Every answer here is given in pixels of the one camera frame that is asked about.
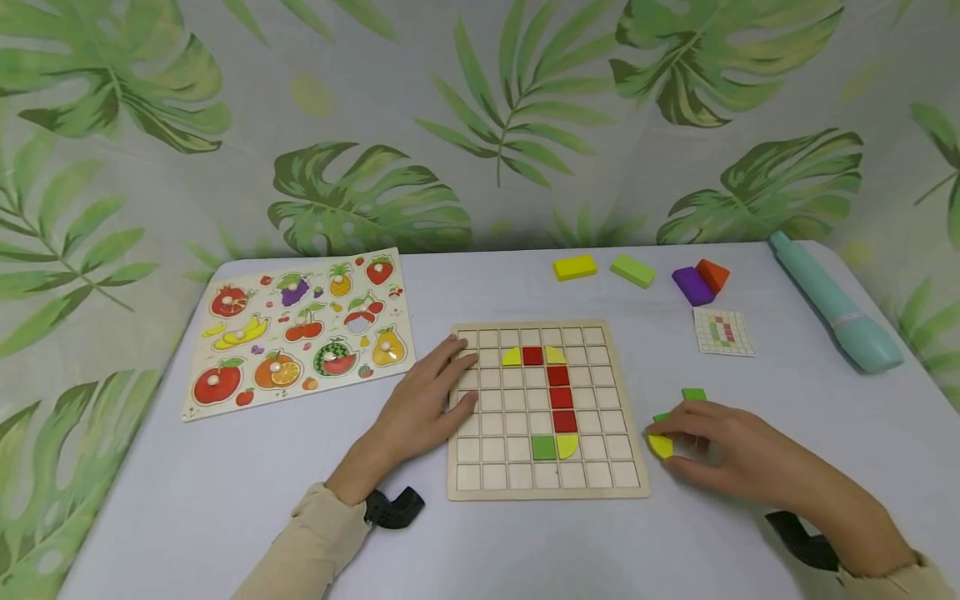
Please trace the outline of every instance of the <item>red square tile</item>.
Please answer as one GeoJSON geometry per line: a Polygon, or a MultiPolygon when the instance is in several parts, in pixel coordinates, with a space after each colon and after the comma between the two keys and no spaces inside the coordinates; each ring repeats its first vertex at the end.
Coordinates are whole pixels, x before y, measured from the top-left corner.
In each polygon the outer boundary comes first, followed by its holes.
{"type": "Polygon", "coordinates": [[[543,348],[539,346],[524,346],[521,352],[523,352],[524,367],[543,364],[543,348]]]}
{"type": "Polygon", "coordinates": [[[573,408],[573,394],[570,388],[550,388],[550,407],[573,408]]]}
{"type": "Polygon", "coordinates": [[[573,411],[554,411],[553,430],[557,433],[577,433],[577,415],[573,411]]]}
{"type": "Polygon", "coordinates": [[[546,380],[550,385],[570,385],[570,373],[566,371],[566,365],[547,367],[546,380]]]}

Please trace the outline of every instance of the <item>green rectangular block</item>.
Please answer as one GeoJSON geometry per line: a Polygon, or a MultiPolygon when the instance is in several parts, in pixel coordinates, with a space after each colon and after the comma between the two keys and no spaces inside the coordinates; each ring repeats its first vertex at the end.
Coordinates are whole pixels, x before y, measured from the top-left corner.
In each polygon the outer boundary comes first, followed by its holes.
{"type": "Polygon", "coordinates": [[[557,460],[557,444],[553,441],[553,436],[532,436],[530,445],[534,450],[535,461],[557,460]]]}
{"type": "Polygon", "coordinates": [[[627,254],[615,258],[610,270],[643,289],[647,289],[657,276],[656,271],[627,254]]]}
{"type": "Polygon", "coordinates": [[[707,393],[703,388],[683,388],[684,400],[706,400],[707,393]]]}

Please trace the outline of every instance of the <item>fabric backdrop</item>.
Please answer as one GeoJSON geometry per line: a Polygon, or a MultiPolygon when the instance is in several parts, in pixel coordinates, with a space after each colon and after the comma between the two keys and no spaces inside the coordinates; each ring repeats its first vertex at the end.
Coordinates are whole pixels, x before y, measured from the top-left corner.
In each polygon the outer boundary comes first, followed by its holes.
{"type": "Polygon", "coordinates": [[[960,405],[957,9],[0,0],[0,596],[57,594],[236,258],[782,228],[960,405]]]}

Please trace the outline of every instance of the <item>hand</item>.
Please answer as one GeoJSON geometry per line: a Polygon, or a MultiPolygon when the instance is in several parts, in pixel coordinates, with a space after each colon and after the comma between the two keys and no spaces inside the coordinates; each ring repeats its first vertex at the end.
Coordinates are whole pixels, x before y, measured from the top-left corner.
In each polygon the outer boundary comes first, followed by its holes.
{"type": "Polygon", "coordinates": [[[467,340],[450,334],[396,384],[376,422],[326,481],[345,504],[366,499],[397,465],[445,442],[467,420],[476,392],[444,412],[450,388],[477,360],[475,352],[450,360],[466,347],[467,340]]]}
{"type": "Polygon", "coordinates": [[[702,440],[719,444],[719,466],[680,456],[663,463],[694,484],[802,516],[823,532],[855,576],[880,577],[916,562],[873,496],[753,413],[687,400],[668,419],[647,427],[647,433],[696,439],[701,451],[702,440]]]}

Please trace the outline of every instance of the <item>beige sleeve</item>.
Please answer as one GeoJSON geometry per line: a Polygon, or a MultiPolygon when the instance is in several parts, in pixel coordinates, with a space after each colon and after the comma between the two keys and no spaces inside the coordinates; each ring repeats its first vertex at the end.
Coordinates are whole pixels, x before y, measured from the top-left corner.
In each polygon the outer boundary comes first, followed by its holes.
{"type": "Polygon", "coordinates": [[[347,506],[322,483],[310,486],[233,600],[319,600],[370,531],[366,511],[366,503],[347,506]]]}
{"type": "Polygon", "coordinates": [[[861,579],[853,577],[842,566],[840,583],[850,600],[955,600],[953,589],[940,569],[929,558],[917,552],[917,564],[904,567],[887,577],[861,579]]]}

